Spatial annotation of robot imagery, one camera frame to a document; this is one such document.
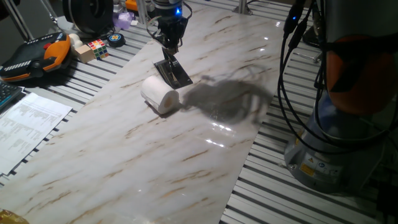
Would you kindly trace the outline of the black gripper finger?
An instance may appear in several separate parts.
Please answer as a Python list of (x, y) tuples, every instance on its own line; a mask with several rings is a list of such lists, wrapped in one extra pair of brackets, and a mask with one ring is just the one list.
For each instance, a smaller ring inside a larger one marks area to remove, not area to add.
[(165, 49), (170, 50), (173, 48), (173, 42), (170, 41), (170, 39), (165, 33), (161, 33), (161, 43), (162, 47)]
[(176, 31), (172, 33), (172, 55), (175, 55), (178, 52), (178, 48), (182, 45), (182, 38), (184, 35), (184, 31)]

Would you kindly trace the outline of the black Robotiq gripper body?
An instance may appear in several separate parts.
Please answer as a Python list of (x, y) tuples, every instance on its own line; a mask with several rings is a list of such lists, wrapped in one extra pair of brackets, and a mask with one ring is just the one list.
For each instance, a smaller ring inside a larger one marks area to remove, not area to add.
[(171, 6), (168, 8), (155, 8), (160, 29), (167, 35), (183, 35), (188, 24), (188, 18), (183, 16), (182, 6)]

